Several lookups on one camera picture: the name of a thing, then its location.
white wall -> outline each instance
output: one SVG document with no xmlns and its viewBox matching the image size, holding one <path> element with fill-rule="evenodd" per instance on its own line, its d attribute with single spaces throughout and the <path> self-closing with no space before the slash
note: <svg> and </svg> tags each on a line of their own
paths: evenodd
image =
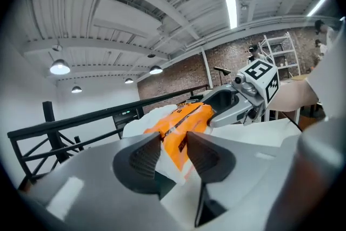
<svg viewBox="0 0 346 231">
<path fill-rule="evenodd" d="M 0 157 L 15 187 L 22 182 L 25 174 L 14 153 L 7 132 L 43 123 L 42 102 L 52 101 L 56 119 L 59 119 L 57 88 L 37 73 L 33 67 L 8 42 L 0 43 Z M 46 136 L 19 141 L 23 154 Z M 49 151 L 49 142 L 35 154 Z M 51 168 L 55 157 L 50 157 L 42 169 Z M 33 170 L 39 161 L 30 162 Z"/>
<path fill-rule="evenodd" d="M 58 83 L 61 118 L 70 118 L 139 100 L 137 84 L 125 84 L 122 78 L 96 77 L 77 79 L 77 84 L 83 91 L 79 94 L 72 94 L 71 90 L 74 86 L 74 80 L 59 81 Z M 71 140 L 75 136 L 79 136 L 81 141 L 86 141 L 113 130 L 115 130 L 113 119 L 108 117 L 82 126 L 62 130 L 61 133 Z M 87 147 L 109 143 L 118 139 L 119 137 L 116 134 Z"/>
</svg>

white table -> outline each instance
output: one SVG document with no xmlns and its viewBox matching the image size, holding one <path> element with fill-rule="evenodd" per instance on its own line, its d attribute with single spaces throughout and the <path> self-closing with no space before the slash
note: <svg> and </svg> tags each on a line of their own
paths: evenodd
<svg viewBox="0 0 346 231">
<path fill-rule="evenodd" d="M 300 133 L 289 119 L 284 118 L 248 126 L 232 124 L 214 128 L 211 134 L 227 140 L 279 147 L 286 137 Z M 186 230 L 194 228 L 200 187 L 201 179 L 194 170 L 183 186 L 175 185 L 161 200 L 161 204 Z"/>
</svg>

white shelving unit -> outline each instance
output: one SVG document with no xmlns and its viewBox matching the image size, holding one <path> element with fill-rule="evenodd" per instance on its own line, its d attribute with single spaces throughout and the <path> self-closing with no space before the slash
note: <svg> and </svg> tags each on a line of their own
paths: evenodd
<svg viewBox="0 0 346 231">
<path fill-rule="evenodd" d="M 284 41 L 289 42 L 289 49 L 283 49 L 282 43 Z M 279 45 L 279 44 L 281 45 L 282 50 L 281 51 L 273 51 L 272 46 Z M 294 53 L 295 60 L 296 60 L 295 63 L 283 65 L 281 67 L 278 67 L 278 69 L 289 69 L 289 68 L 297 67 L 298 68 L 298 75 L 301 74 L 301 69 L 299 66 L 297 52 L 296 52 L 296 49 L 294 47 L 292 38 L 288 32 L 286 32 L 286 34 L 284 36 L 276 37 L 276 38 L 267 38 L 267 36 L 264 35 L 264 40 L 259 43 L 259 48 L 261 49 L 262 54 L 264 54 L 266 57 L 270 58 L 273 63 L 275 63 L 274 57 L 284 56 L 285 60 L 287 61 L 286 54 Z"/>
<path fill-rule="evenodd" d="M 284 49 L 283 48 L 283 42 L 287 41 L 287 45 L 288 45 L 288 49 Z M 274 45 L 281 45 L 281 51 L 273 51 L 272 47 Z M 275 64 L 275 57 L 280 57 L 280 56 L 284 56 L 285 57 L 285 61 L 287 61 L 287 57 L 286 54 L 288 53 L 294 53 L 295 56 L 295 63 L 293 64 L 285 64 L 283 66 L 278 67 L 278 70 L 282 70 L 282 69 L 287 69 L 288 73 L 291 77 L 293 77 L 292 73 L 290 72 L 290 68 L 293 67 L 297 67 L 298 69 L 298 75 L 301 74 L 301 69 L 299 66 L 299 61 L 298 61 L 298 57 L 297 57 L 297 52 L 296 49 L 294 47 L 292 38 L 290 36 L 290 34 L 288 32 L 286 32 L 286 34 L 282 37 L 276 37 L 276 38 L 267 38 L 266 35 L 264 35 L 264 40 L 261 41 L 259 43 L 259 48 L 261 49 L 262 54 L 264 54 L 267 58 L 271 59 L 273 64 Z M 264 116 L 264 120 L 265 121 L 269 121 L 269 110 L 265 111 L 265 116 Z M 299 115 L 300 115 L 300 108 L 298 110 L 295 111 L 295 117 L 294 120 L 295 122 L 298 124 L 299 122 Z M 275 119 L 278 118 L 278 112 L 275 112 Z"/>
</svg>

black pole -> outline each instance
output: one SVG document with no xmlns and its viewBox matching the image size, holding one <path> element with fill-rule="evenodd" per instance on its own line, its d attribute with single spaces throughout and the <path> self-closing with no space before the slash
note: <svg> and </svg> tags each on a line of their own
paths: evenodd
<svg viewBox="0 0 346 231">
<path fill-rule="evenodd" d="M 21 151 L 19 149 L 19 145 L 18 145 L 18 142 L 15 141 L 15 140 L 11 140 L 11 144 L 12 144 L 12 147 L 13 147 L 13 150 L 15 151 L 15 154 L 18 158 L 18 161 L 20 163 L 20 165 L 22 166 L 22 169 L 24 170 L 24 173 L 26 175 L 26 177 L 28 178 L 28 180 L 30 182 L 32 182 L 32 173 L 28 167 L 28 165 L 26 164 L 26 162 L 23 160 L 23 156 L 21 154 Z"/>
<path fill-rule="evenodd" d="M 42 146 L 46 141 L 48 141 L 48 138 L 45 138 L 42 142 L 40 142 L 37 146 L 33 147 L 30 151 L 28 151 L 27 153 L 25 153 L 23 155 L 23 157 L 28 157 L 30 156 L 32 153 L 34 153 L 34 151 L 36 149 L 38 149 L 40 146 Z"/>
<path fill-rule="evenodd" d="M 144 116 L 143 107 L 137 108 L 136 111 L 137 111 L 138 119 L 140 120 Z"/>
<path fill-rule="evenodd" d="M 76 143 L 76 144 L 73 144 L 73 145 L 68 146 L 68 147 L 63 147 L 63 148 L 60 148 L 60 149 L 51 150 L 49 152 L 40 153 L 40 154 L 32 155 L 32 156 L 29 156 L 29 157 L 23 157 L 22 161 L 29 162 L 29 161 L 38 160 L 38 159 L 45 158 L 45 157 L 50 157 L 50 156 L 58 155 L 60 153 L 66 154 L 67 151 L 70 151 L 72 149 L 76 149 L 76 148 L 79 148 L 79 147 L 83 147 L 83 146 L 86 146 L 86 145 L 94 143 L 94 142 L 98 142 L 100 140 L 103 140 L 104 138 L 108 138 L 108 137 L 110 137 L 112 135 L 118 134 L 118 133 L 120 133 L 123 130 L 124 130 L 124 128 L 120 128 L 118 130 L 114 130 L 114 131 L 108 132 L 106 134 L 103 134 L 103 135 L 101 135 L 99 137 L 96 137 L 96 138 L 92 138 L 92 139 L 90 139 L 88 141 L 85 141 L 85 142 Z"/>
<path fill-rule="evenodd" d="M 81 142 L 81 139 L 79 138 L 79 136 L 75 136 L 75 141 L 76 141 L 76 143 L 80 143 Z M 84 147 L 78 147 L 78 149 L 80 151 L 82 151 L 82 150 L 84 150 Z"/>
<path fill-rule="evenodd" d="M 55 162 L 54 162 L 54 164 L 53 164 L 53 166 L 52 166 L 52 168 L 50 169 L 50 171 L 52 171 L 53 169 L 55 169 L 55 167 L 56 167 L 56 165 L 58 164 L 58 159 L 56 159 L 55 160 Z"/>
<path fill-rule="evenodd" d="M 218 72 L 220 75 L 220 85 L 222 86 L 221 71 Z"/>
<path fill-rule="evenodd" d="M 46 122 L 55 121 L 52 103 L 50 101 L 45 101 L 42 103 L 42 107 L 43 107 L 45 121 Z M 53 150 L 62 148 L 64 146 L 61 141 L 59 132 L 53 131 L 53 132 L 47 133 L 47 136 Z M 66 161 L 69 158 L 69 156 L 67 155 L 67 153 L 59 153 L 56 155 L 56 158 L 58 159 L 59 163 L 62 163 Z"/>
<path fill-rule="evenodd" d="M 65 137 L 63 134 L 61 134 L 60 132 L 59 132 L 59 136 L 61 137 L 61 138 L 63 138 L 65 141 L 67 141 L 67 142 L 69 142 L 69 143 L 71 143 L 71 144 L 75 144 L 72 140 L 70 140 L 70 139 L 68 139 L 67 137 Z"/>
</svg>

metal railing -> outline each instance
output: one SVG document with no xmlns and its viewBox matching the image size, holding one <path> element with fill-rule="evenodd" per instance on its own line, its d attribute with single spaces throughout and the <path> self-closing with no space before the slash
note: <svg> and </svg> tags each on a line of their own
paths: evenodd
<svg viewBox="0 0 346 231">
<path fill-rule="evenodd" d="M 15 154 L 18 158 L 18 161 L 20 165 L 22 166 L 25 174 L 26 174 L 26 180 L 29 180 L 30 182 L 36 182 L 39 178 L 43 177 L 47 173 L 39 174 L 39 170 L 42 168 L 42 165 L 46 162 L 48 157 L 50 156 L 56 156 L 56 161 L 54 162 L 51 171 L 55 169 L 58 162 L 62 163 L 66 161 L 70 156 L 73 156 L 73 154 L 68 153 L 68 151 L 74 151 L 76 153 L 79 153 L 80 151 L 84 150 L 84 146 L 87 146 L 91 143 L 95 143 L 97 141 L 103 140 L 104 138 L 110 137 L 112 135 L 118 134 L 123 131 L 123 128 L 119 128 L 117 130 L 108 132 L 106 134 L 100 135 L 98 137 L 92 138 L 88 141 L 81 142 L 80 138 L 78 136 L 75 136 L 75 142 L 68 139 L 66 136 L 64 136 L 60 131 L 68 128 L 72 128 L 75 126 L 80 126 L 86 123 L 90 123 L 93 121 L 98 121 L 106 117 L 111 117 L 116 114 L 120 114 L 122 112 L 128 111 L 128 110 L 136 110 L 138 108 L 142 108 L 143 106 L 147 106 L 150 104 L 154 104 L 160 101 L 164 101 L 179 95 L 191 93 L 191 96 L 194 95 L 195 90 L 199 89 L 207 89 L 208 85 L 201 85 L 197 87 L 193 87 L 190 89 L 185 89 L 181 91 L 176 91 L 174 93 L 156 96 L 153 98 L 149 98 L 146 100 L 140 100 L 124 105 L 119 105 L 116 107 L 99 110 L 91 113 L 87 113 L 84 115 L 67 118 L 65 120 L 55 121 L 54 113 L 52 109 L 52 103 L 51 102 L 43 102 L 43 111 L 45 116 L 45 123 L 27 127 L 15 131 L 8 132 L 8 138 L 10 139 L 13 149 L 15 151 Z M 19 148 L 18 141 L 25 140 L 32 137 L 42 136 L 47 134 L 47 138 L 45 138 L 42 142 L 38 143 L 36 146 L 34 146 L 31 150 L 29 150 L 27 153 L 22 155 L 22 152 Z M 64 142 L 62 142 L 62 139 L 66 142 L 70 143 L 71 145 L 67 145 Z M 38 148 L 40 148 L 44 143 L 50 142 L 52 148 L 49 152 L 44 152 L 36 155 L 32 155 Z M 33 160 L 39 160 L 42 159 L 41 162 L 38 164 L 38 166 L 31 171 L 26 164 L 29 161 Z"/>
</svg>

